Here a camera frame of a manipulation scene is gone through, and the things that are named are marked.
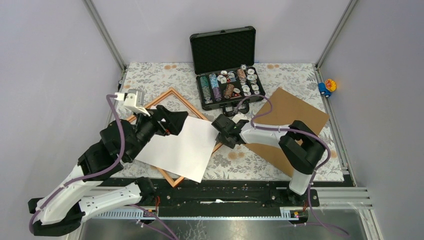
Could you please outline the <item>brown cardboard backing board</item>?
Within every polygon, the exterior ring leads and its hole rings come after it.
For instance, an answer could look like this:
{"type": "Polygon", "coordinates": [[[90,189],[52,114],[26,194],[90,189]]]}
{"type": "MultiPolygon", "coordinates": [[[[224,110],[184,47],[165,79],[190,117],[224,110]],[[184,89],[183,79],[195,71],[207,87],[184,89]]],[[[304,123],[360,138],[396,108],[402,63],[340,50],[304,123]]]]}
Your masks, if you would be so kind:
{"type": "MultiPolygon", "coordinates": [[[[308,104],[300,98],[277,88],[269,98],[271,103],[265,103],[254,115],[264,114],[269,110],[271,113],[257,117],[254,122],[264,125],[290,125],[295,120],[304,122],[315,134],[319,134],[329,120],[329,115],[308,104]]],[[[291,177],[294,168],[279,147],[264,144],[247,144],[246,147],[255,154],[262,157],[275,168],[291,177]]]]}

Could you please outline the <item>orange wooden picture frame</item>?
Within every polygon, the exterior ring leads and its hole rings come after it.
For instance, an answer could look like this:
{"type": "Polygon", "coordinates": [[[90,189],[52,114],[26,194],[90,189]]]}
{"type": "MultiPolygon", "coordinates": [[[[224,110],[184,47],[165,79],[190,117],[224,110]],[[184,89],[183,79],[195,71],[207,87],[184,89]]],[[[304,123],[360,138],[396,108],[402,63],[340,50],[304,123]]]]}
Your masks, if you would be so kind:
{"type": "MultiPolygon", "coordinates": [[[[173,104],[170,105],[171,111],[179,112],[179,111],[181,111],[180,109],[187,108],[187,109],[190,109],[191,111],[193,111],[194,114],[197,117],[202,118],[204,120],[207,120],[207,118],[199,110],[197,110],[192,104],[189,103],[188,100],[183,98],[183,96],[172,87],[169,90],[167,90],[166,92],[164,92],[163,94],[161,94],[159,97],[157,97],[152,102],[146,104],[145,107],[147,109],[155,108],[157,105],[165,105],[166,103],[170,103],[171,101],[174,102],[173,104]]],[[[221,147],[221,144],[216,143],[212,154],[215,151],[217,151],[220,147],[221,147]]],[[[158,168],[158,167],[155,167],[155,168],[160,172],[160,174],[168,181],[168,183],[172,187],[176,187],[184,179],[186,179],[183,176],[176,175],[174,173],[168,172],[168,171],[163,170],[161,168],[158,168]]]]}

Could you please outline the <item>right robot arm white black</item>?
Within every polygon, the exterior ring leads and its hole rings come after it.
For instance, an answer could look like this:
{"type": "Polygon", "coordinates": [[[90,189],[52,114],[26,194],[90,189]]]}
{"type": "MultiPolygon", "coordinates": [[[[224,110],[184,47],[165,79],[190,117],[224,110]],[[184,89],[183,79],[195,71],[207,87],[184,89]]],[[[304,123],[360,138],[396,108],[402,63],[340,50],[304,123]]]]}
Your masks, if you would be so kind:
{"type": "Polygon", "coordinates": [[[307,199],[306,192],[320,168],[324,153],[327,152],[328,158],[331,156],[329,146],[300,120],[288,125],[267,125],[254,123],[241,113],[233,118],[221,114],[211,125],[218,131],[217,142],[231,149],[246,144],[281,149],[293,167],[286,193],[287,201],[293,206],[299,206],[307,199]]]}

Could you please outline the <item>sunset landscape photo print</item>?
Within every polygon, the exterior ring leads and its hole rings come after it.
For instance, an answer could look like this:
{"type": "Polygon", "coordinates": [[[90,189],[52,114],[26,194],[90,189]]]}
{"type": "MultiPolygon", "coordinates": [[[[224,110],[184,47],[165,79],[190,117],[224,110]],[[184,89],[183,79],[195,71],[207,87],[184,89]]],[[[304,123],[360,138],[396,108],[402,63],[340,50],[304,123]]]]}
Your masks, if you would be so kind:
{"type": "Polygon", "coordinates": [[[154,135],[135,160],[200,183],[218,131],[210,121],[197,117],[190,109],[180,110],[188,112],[182,131],[178,135],[154,135]]]}

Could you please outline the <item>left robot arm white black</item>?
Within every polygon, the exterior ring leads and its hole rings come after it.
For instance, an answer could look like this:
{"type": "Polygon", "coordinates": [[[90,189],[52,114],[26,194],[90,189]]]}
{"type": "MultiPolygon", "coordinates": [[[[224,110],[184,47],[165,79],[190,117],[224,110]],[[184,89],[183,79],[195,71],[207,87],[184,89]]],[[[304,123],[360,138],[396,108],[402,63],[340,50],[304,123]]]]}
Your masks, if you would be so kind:
{"type": "Polygon", "coordinates": [[[123,163],[133,162],[154,136],[178,135],[188,115],[158,105],[147,115],[137,114],[135,123],[120,118],[112,121],[100,132],[99,142],[78,158],[71,173],[52,193],[28,201],[30,232],[61,237],[98,214],[131,204],[152,204],[156,191],[147,177],[99,196],[87,197],[86,193],[120,172],[123,163]]]}

